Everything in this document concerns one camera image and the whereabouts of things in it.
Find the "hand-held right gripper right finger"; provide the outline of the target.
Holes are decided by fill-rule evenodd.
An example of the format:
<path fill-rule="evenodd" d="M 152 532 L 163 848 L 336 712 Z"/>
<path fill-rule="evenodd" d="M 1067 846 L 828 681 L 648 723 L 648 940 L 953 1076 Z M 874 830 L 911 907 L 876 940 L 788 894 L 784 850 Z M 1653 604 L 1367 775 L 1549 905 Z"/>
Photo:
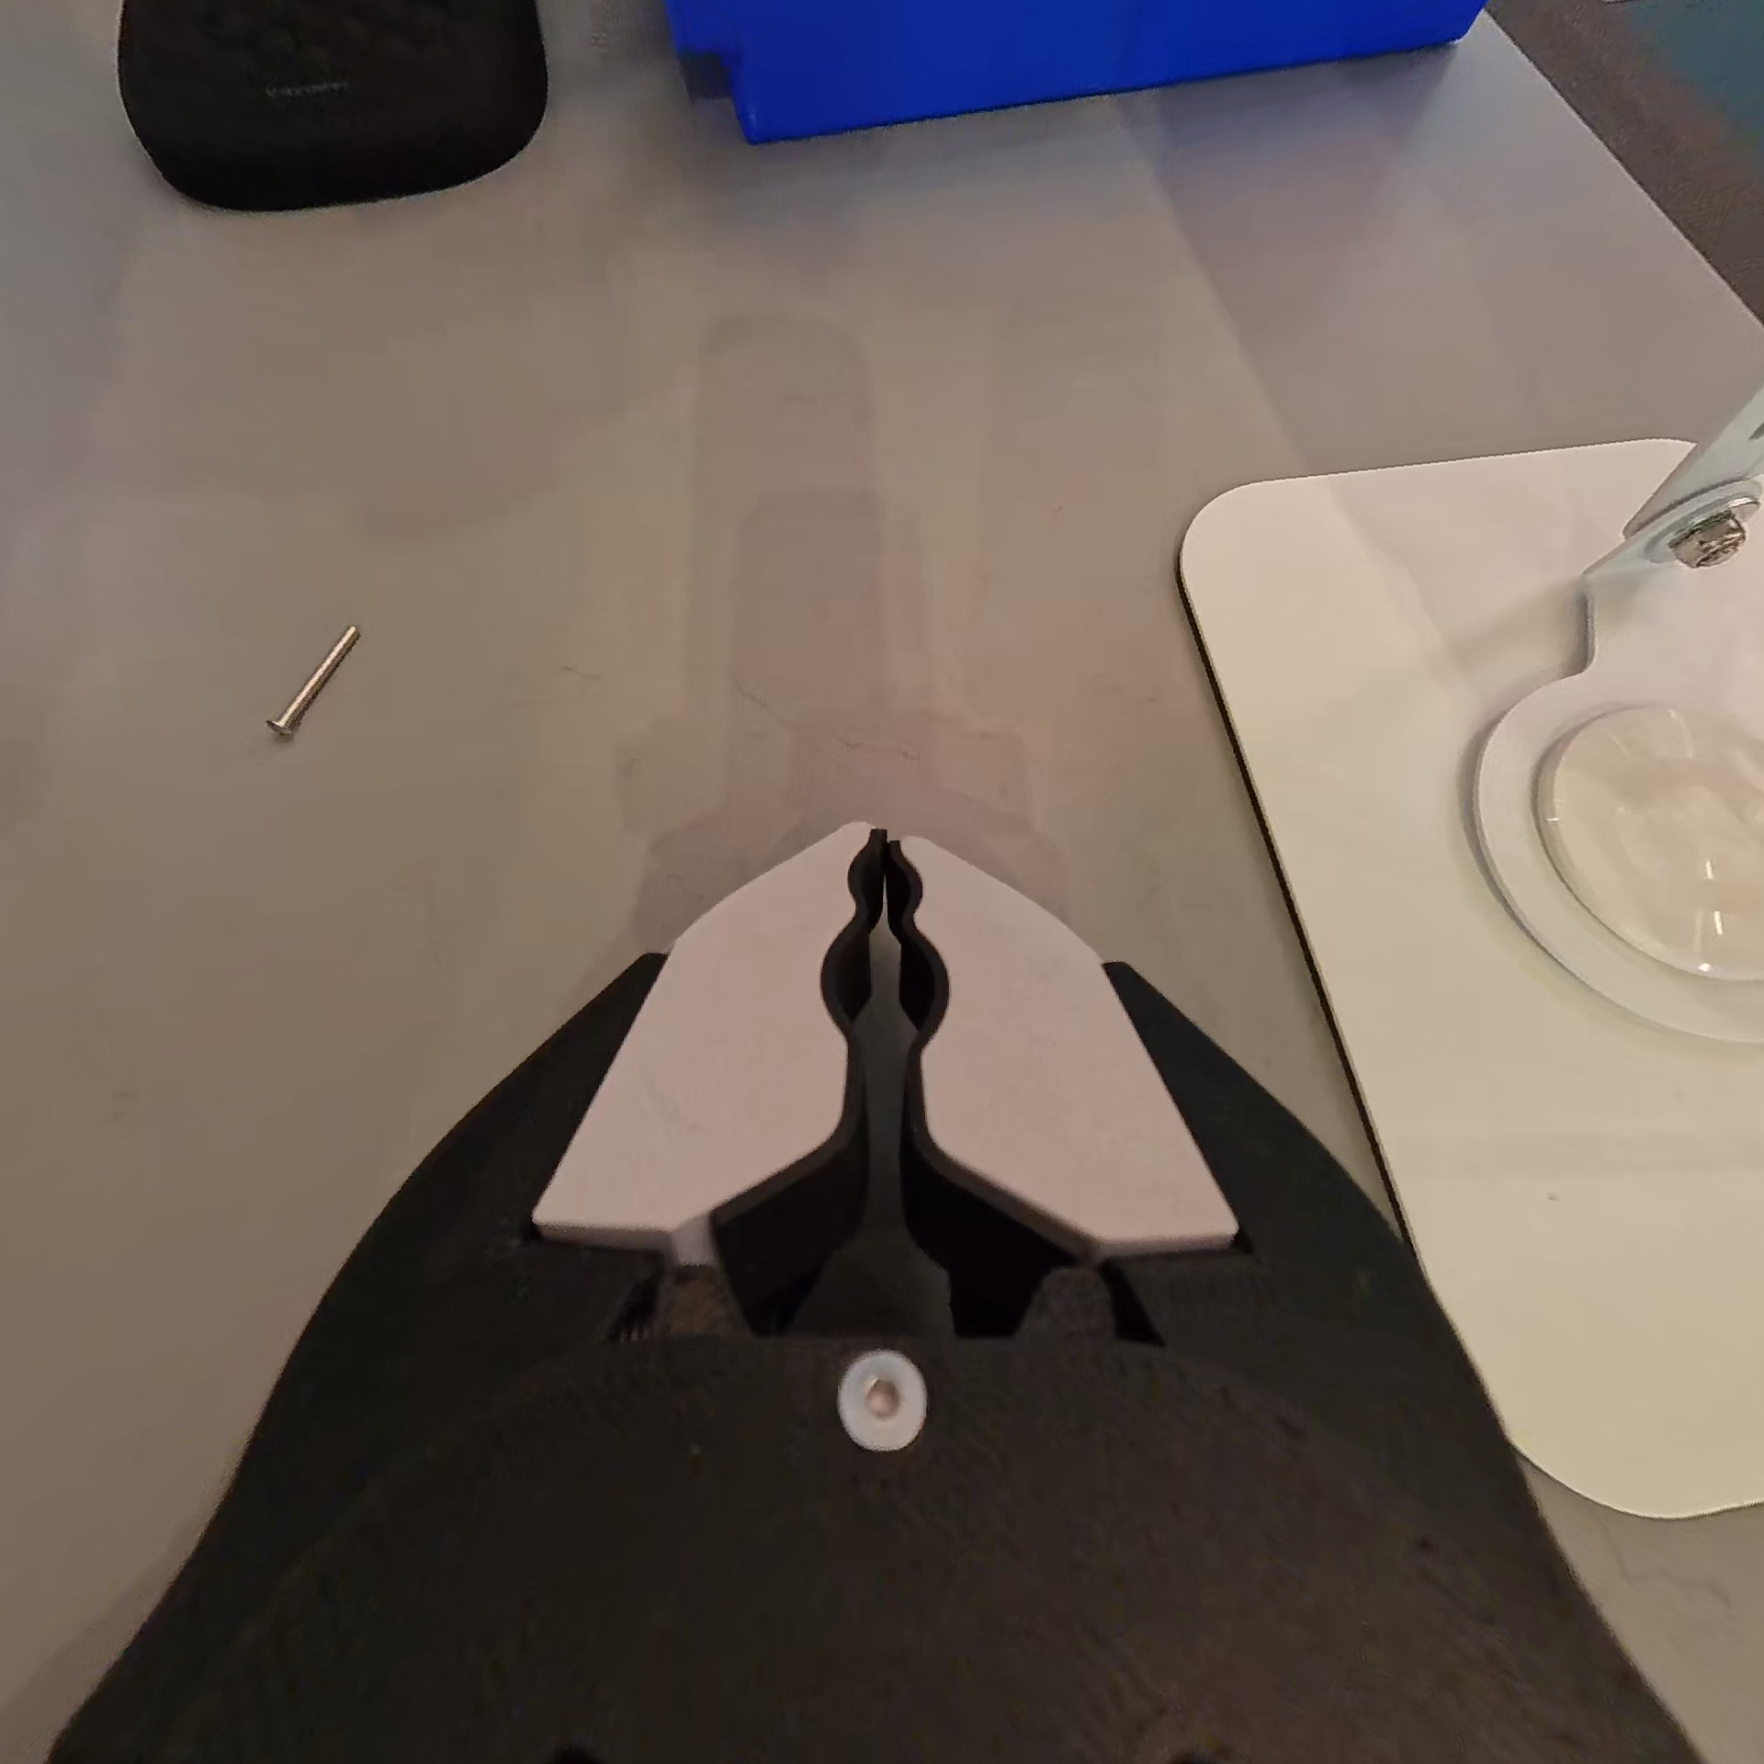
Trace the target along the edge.
<path fill-rule="evenodd" d="M 1014 1333 L 1049 1276 L 1229 1253 L 1238 1218 L 1102 959 L 1058 916 L 920 835 L 885 850 L 905 1230 L 953 1332 Z"/>

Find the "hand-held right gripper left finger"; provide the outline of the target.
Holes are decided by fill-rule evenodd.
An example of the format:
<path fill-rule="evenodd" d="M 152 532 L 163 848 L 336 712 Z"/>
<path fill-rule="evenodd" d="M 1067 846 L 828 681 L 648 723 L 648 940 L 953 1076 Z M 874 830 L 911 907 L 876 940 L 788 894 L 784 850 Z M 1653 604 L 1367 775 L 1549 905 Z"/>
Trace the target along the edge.
<path fill-rule="evenodd" d="M 532 1210 L 536 1232 L 716 1267 L 782 1328 L 865 1219 L 885 832 L 847 823 L 683 929 Z"/>

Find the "white magnifier stand base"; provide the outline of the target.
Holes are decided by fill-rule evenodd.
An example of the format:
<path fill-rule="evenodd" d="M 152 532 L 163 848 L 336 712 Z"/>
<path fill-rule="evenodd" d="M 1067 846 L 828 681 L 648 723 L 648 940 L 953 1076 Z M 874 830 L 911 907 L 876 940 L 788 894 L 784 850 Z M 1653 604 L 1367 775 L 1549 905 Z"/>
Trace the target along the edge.
<path fill-rule="evenodd" d="M 1585 582 L 1679 439 L 1249 483 L 1179 584 L 1398 1219 L 1523 1458 L 1602 1506 L 1760 1504 L 1760 979 L 1556 870 L 1554 747 L 1760 733 L 1760 527 Z"/>

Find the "small metal screw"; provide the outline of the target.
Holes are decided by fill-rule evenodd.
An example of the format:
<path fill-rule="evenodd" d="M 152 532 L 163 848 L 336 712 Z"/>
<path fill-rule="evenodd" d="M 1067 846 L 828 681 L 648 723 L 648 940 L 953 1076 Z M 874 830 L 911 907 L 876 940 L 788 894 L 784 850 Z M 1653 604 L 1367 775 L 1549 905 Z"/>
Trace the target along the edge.
<path fill-rule="evenodd" d="M 297 690 L 290 696 L 281 710 L 275 716 L 266 718 L 266 729 L 272 738 L 277 742 L 294 740 L 305 723 L 312 705 L 329 687 L 336 672 L 340 672 L 341 663 L 351 655 L 362 639 L 362 628 L 349 624 L 341 628 L 334 642 L 321 655 L 314 670 L 305 677 Z"/>

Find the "round magnifying lens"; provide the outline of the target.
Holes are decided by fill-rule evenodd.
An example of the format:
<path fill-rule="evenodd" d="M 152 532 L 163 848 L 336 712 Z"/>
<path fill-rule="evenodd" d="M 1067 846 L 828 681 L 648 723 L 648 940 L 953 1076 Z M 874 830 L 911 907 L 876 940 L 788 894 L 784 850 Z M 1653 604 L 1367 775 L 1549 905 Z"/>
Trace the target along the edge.
<path fill-rule="evenodd" d="M 1760 734 L 1585 676 L 1517 699 L 1470 767 L 1484 876 L 1532 944 L 1648 1025 L 1760 1047 Z"/>

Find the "blue plastic bin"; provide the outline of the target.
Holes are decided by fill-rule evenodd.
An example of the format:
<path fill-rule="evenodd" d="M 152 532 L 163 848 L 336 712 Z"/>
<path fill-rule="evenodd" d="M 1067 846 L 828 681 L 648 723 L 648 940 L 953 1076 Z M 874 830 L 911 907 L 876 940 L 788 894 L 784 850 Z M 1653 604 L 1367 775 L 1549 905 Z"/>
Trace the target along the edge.
<path fill-rule="evenodd" d="M 755 145 L 1444 47 L 1481 1 L 667 1 Z"/>

